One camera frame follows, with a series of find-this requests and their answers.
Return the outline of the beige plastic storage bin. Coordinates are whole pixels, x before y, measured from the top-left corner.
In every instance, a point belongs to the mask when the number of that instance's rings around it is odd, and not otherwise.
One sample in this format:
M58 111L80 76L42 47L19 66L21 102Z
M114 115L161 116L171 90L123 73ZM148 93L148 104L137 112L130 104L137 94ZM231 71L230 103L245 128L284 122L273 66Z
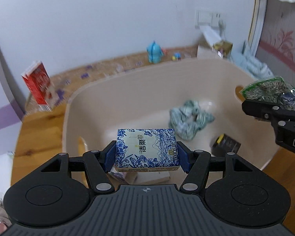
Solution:
M120 128L167 128L169 112L188 100L215 120L186 142L191 150L210 151L226 134L241 144L239 155L262 169L278 151L270 123L245 115L235 94L253 79L222 59L186 59L147 66L89 83L70 97L65 111L62 147L78 156L102 150L117 138Z

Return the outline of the white purple flat board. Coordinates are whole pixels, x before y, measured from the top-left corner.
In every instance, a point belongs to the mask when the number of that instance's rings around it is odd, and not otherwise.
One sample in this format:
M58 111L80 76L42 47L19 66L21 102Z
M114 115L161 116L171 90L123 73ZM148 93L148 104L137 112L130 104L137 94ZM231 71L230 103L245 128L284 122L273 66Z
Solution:
M8 85L0 60L0 155L15 151L23 116L24 113Z

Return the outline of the red white milk carton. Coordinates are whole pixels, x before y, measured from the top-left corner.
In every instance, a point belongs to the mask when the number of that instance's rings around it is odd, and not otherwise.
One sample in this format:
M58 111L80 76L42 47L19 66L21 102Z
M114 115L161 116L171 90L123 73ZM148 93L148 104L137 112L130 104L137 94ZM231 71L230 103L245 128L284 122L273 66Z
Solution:
M41 61L34 61L21 74L37 104L44 111L52 111L58 95Z

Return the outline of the bag of green tea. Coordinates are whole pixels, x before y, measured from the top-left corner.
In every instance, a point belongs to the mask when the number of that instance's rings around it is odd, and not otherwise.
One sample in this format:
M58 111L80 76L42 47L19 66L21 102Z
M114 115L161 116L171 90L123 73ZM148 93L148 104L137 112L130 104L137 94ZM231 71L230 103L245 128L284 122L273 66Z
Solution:
M288 110L295 108L295 88L280 76L259 79L240 93L245 99L278 104Z

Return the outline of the white paper box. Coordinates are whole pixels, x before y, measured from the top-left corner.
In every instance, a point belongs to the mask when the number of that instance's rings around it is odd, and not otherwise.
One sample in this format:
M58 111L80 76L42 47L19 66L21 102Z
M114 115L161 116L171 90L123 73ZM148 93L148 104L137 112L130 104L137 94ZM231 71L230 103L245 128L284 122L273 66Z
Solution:
M214 45L222 41L221 36L209 25L200 26L200 32L197 58L216 58L217 51L214 49Z

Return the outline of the Hello Kitty small box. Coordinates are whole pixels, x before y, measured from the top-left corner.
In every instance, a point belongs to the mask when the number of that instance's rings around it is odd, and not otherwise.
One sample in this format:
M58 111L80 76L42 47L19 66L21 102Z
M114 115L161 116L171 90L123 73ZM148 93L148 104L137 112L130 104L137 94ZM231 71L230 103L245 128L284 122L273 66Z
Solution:
M111 177L115 178L117 181L123 184L133 184L138 174L136 172L110 171L108 175L110 175Z

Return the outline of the small black box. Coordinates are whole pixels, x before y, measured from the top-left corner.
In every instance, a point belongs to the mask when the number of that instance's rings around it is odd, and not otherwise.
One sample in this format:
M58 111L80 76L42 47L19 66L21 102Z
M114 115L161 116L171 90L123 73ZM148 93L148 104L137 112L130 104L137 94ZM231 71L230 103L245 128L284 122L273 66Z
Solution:
M237 153L241 143L226 134L221 134L213 143L211 153L216 157L224 157L227 153Z

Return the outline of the blue toy figure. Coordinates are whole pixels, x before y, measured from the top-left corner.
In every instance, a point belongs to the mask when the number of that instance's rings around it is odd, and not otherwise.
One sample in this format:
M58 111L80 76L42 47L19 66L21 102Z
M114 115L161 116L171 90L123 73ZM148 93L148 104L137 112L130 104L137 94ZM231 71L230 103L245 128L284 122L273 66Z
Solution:
M147 57L149 63L160 63L163 57L163 51L159 44L153 41L147 47Z

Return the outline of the wall switch and socket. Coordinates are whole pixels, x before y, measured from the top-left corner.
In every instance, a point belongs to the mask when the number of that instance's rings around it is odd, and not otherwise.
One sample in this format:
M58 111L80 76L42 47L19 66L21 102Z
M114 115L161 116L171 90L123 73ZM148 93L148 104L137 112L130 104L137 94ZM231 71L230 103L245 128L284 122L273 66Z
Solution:
M205 10L195 11L195 29L201 26L210 26L212 28L226 27L227 14L219 12L211 12Z

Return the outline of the green plaid scrunchie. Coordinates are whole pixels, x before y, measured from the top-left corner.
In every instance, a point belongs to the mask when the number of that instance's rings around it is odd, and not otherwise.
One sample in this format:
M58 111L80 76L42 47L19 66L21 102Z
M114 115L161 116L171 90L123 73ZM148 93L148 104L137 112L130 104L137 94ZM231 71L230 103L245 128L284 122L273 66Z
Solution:
M182 140L193 140L198 131L212 123L215 117L202 109L198 101L188 100L182 106L169 111L169 127Z

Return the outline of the light blue bedding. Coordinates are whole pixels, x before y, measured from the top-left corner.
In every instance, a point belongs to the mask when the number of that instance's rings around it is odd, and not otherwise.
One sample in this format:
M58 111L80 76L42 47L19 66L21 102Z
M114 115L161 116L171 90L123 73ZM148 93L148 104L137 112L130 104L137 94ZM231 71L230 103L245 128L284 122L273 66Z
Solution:
M273 76L273 72L267 64L260 62L260 60L250 55L250 53L241 54L234 52L231 54L230 60L255 79L265 79Z

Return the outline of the olive gold packet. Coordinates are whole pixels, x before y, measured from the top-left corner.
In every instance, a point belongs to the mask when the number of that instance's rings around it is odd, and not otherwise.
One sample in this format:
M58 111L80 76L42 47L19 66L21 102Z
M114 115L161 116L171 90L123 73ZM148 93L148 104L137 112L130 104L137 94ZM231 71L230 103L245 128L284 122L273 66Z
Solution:
M219 57L227 59L229 55L231 54L232 47L233 47L233 43L222 40L213 45L213 50L217 52Z

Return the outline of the blue white porcelain-pattern box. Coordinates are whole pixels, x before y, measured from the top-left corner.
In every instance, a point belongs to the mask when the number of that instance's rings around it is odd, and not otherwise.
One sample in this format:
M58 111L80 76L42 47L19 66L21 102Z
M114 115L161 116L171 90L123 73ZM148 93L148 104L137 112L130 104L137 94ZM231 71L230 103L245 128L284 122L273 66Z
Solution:
M175 171L180 167L173 129L119 129L114 167L120 172Z

